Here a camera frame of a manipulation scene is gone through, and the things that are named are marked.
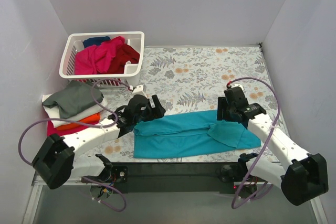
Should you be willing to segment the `teal t shirt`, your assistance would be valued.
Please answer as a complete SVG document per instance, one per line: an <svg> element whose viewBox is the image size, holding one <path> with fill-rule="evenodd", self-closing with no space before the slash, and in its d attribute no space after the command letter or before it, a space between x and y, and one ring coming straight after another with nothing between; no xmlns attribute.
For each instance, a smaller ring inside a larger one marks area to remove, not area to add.
<svg viewBox="0 0 336 224"><path fill-rule="evenodd" d="M260 139L237 122L218 121L215 110L165 115L134 128L134 157L181 158L261 146Z"/></svg>

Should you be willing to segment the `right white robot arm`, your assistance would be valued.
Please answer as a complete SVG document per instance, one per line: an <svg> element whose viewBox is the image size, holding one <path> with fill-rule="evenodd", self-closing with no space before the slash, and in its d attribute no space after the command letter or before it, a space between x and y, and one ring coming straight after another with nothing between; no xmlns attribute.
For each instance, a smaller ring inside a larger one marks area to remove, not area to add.
<svg viewBox="0 0 336 224"><path fill-rule="evenodd" d="M280 188L295 206L328 192L326 159L319 153L309 153L273 126L263 107L248 103L242 86L229 85L224 96L218 98L217 118L241 124L255 134L280 162L278 165L272 163L261 154L241 154L237 163L223 167L225 179L248 181L258 177Z"/></svg>

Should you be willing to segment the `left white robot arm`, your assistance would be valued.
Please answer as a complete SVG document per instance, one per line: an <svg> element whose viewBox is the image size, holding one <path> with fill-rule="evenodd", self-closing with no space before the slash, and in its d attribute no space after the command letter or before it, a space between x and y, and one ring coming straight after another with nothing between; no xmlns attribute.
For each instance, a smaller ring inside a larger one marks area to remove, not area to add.
<svg viewBox="0 0 336 224"><path fill-rule="evenodd" d="M140 122L164 117L165 112L156 95L148 99L136 94L115 115L97 125L74 134L48 136L32 166L50 189L59 188L69 179L86 176L96 182L107 182L112 175L112 162L102 154L82 155L130 133Z"/></svg>

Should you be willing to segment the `floral patterned table mat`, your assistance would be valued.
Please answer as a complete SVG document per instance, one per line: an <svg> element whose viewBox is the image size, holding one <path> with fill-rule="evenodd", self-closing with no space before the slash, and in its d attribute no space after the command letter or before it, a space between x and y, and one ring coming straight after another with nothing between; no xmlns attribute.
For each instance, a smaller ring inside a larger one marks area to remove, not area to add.
<svg viewBox="0 0 336 224"><path fill-rule="evenodd" d="M145 47L140 84L146 94L156 94L165 115L217 109L217 97L224 95L228 81L254 77L271 84L263 53L256 47ZM274 119L276 99L262 83L246 80L243 85L249 103L259 103ZM115 110L127 104L130 91L126 87L101 89L107 107ZM199 155L183 158L134 158L133 132L105 142L80 157L103 154L112 162L235 162L242 153L259 153L260 148Z"/></svg>

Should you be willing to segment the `orange folded t shirt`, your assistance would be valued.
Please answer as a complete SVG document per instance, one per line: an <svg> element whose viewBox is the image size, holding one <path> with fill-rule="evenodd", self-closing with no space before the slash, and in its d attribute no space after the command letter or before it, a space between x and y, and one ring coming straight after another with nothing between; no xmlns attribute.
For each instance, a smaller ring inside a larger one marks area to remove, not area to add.
<svg viewBox="0 0 336 224"><path fill-rule="evenodd" d="M100 113L96 113L93 114L91 116L88 116L82 120L80 120L80 123L84 123L84 124L97 124L100 121ZM56 127L57 130L63 131L63 130L71 130L71 129L75 129L77 127L80 127L82 125L77 124L77 123L69 123L69 124L64 124L61 125L59 127Z"/></svg>

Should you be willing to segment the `dark red t shirt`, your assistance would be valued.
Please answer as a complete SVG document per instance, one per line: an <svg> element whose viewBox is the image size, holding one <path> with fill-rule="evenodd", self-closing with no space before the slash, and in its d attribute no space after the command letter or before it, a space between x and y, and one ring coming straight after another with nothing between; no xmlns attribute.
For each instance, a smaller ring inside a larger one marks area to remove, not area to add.
<svg viewBox="0 0 336 224"><path fill-rule="evenodd" d="M123 44L112 59L107 74L123 74L124 66L129 61L131 64L139 63L140 54L131 46Z"/></svg>

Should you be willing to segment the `grey folded t shirt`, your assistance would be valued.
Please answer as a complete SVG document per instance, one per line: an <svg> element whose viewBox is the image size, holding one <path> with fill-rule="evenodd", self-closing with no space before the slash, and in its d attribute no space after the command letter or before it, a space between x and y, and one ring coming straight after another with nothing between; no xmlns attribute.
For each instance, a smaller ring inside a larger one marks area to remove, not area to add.
<svg viewBox="0 0 336 224"><path fill-rule="evenodd" d="M61 91L51 94L42 105L48 109L58 109L61 119L69 119L103 101L103 94L92 83L71 81Z"/></svg>

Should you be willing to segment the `pink t shirt in basket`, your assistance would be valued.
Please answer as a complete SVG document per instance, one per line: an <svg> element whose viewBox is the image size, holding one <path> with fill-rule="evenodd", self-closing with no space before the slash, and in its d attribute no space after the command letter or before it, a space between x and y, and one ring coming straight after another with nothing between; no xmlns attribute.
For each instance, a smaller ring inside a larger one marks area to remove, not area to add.
<svg viewBox="0 0 336 224"><path fill-rule="evenodd" d="M99 46L90 46L75 55L75 75L93 75L107 73L117 50L125 44L121 36L103 42Z"/></svg>

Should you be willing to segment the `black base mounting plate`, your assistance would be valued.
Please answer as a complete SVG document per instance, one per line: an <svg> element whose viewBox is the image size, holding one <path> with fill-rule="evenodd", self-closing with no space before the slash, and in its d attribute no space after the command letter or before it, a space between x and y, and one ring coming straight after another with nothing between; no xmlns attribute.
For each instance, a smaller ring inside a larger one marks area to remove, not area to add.
<svg viewBox="0 0 336 224"><path fill-rule="evenodd" d="M218 192L234 194L243 180L237 162L223 163L115 163L108 178L127 193Z"/></svg>

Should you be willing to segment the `navy blue t shirt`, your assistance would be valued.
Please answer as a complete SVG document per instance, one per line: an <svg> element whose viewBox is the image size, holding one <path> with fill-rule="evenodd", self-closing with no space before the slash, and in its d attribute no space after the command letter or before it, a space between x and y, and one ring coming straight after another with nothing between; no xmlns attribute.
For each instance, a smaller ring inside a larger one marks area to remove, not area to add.
<svg viewBox="0 0 336 224"><path fill-rule="evenodd" d="M86 40L84 40L83 46L84 48L90 47L90 46L99 46L101 45L103 42L109 41L111 40L111 38L109 36L103 36L103 37L92 37L92 38L88 38Z"/></svg>

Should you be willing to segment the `white folded t shirt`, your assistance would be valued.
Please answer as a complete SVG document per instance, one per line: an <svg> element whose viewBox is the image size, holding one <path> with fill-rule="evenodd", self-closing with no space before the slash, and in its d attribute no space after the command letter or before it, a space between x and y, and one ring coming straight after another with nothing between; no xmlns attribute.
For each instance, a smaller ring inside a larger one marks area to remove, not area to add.
<svg viewBox="0 0 336 224"><path fill-rule="evenodd" d="M44 108L44 110L47 113L49 118L60 119L60 112L59 112L59 109L58 109L57 106L55 106L53 108L48 108L48 107L43 105L43 108ZM85 119L89 116L92 116L94 114L100 113L102 110L103 110L103 108L96 104L96 105L78 113L77 115L70 117L68 120L77 122L77 121L83 120L83 119ZM68 121L64 122L64 121L59 121L59 120L52 120L51 122L52 122L54 127L59 127L59 126L62 126L62 125L70 124L70 122L68 122Z"/></svg>

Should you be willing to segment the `pink folded t shirt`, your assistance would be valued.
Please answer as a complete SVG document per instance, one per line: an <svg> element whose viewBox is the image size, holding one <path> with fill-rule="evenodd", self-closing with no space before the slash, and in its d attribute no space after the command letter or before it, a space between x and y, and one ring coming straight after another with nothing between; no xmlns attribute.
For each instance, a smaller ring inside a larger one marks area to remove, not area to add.
<svg viewBox="0 0 336 224"><path fill-rule="evenodd" d="M67 130L58 130L54 128L53 124L51 122L48 122L47 124L47 136L50 136L52 134L57 134L59 136L64 136L64 135L69 135L69 134L74 134L78 133L82 130L87 129L86 126L80 125L79 127L73 128L73 129L67 129Z"/></svg>

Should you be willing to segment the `white plastic laundry basket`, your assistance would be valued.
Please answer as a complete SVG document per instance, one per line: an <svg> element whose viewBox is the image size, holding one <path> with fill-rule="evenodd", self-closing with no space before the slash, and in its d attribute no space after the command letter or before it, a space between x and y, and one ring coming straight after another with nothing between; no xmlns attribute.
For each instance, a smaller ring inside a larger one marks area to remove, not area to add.
<svg viewBox="0 0 336 224"><path fill-rule="evenodd" d="M144 54L141 31L71 34L61 57L59 75L109 88L118 81L137 86Z"/></svg>

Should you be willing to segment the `aluminium frame rail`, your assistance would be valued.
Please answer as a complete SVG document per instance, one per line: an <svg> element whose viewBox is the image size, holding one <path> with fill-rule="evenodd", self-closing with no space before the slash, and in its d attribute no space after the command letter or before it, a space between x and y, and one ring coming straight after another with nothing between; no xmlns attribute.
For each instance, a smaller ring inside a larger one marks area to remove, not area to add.
<svg viewBox="0 0 336 224"><path fill-rule="evenodd" d="M80 212L91 203L91 184L72 179L57 189L50 189L37 173L23 223L81 223Z"/></svg>

